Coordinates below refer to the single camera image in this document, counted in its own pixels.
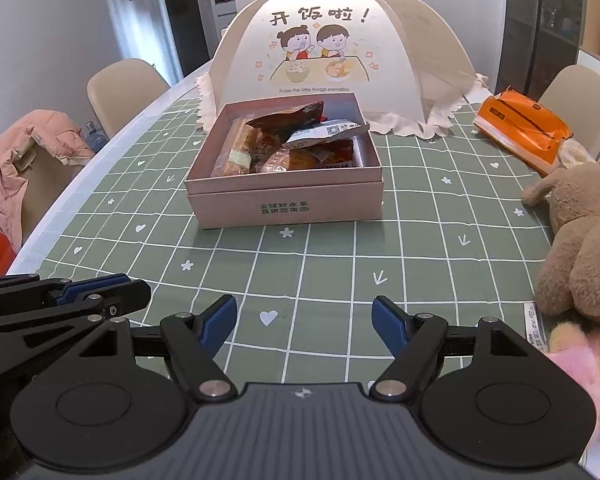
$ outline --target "pink jacket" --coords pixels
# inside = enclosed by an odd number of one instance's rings
[[[36,142],[63,164],[86,164],[94,153],[80,138],[80,128],[66,115],[34,110],[0,134],[0,231],[13,249],[22,246],[21,209],[27,179],[16,166],[24,166],[26,153]]]

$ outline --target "brown teddy bear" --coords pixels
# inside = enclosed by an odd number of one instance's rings
[[[558,168],[522,192],[537,205],[548,193],[555,240],[536,285],[536,305],[551,316],[575,308],[600,323],[600,165]]]

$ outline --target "cartoon girl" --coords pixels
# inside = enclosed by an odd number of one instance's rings
[[[309,29],[306,25],[291,27],[289,30],[279,32],[277,37],[282,49],[286,50],[287,61],[308,59],[309,53],[315,48],[315,45],[311,44]]]
[[[341,25],[325,25],[318,31],[316,41],[322,48],[320,57],[339,57],[344,60],[349,31]]]

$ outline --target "ribbed gray panel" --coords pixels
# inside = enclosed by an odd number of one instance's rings
[[[65,475],[34,465],[24,480]],[[251,384],[238,400],[200,409],[147,462],[97,480],[586,480],[577,466],[496,473],[430,443],[407,409],[367,399],[356,384]]]

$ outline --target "water bottle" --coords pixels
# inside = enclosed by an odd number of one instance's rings
[[[87,131],[82,132],[82,138],[92,152],[98,153],[109,142],[109,137],[102,130],[97,130],[93,121],[87,123]]]

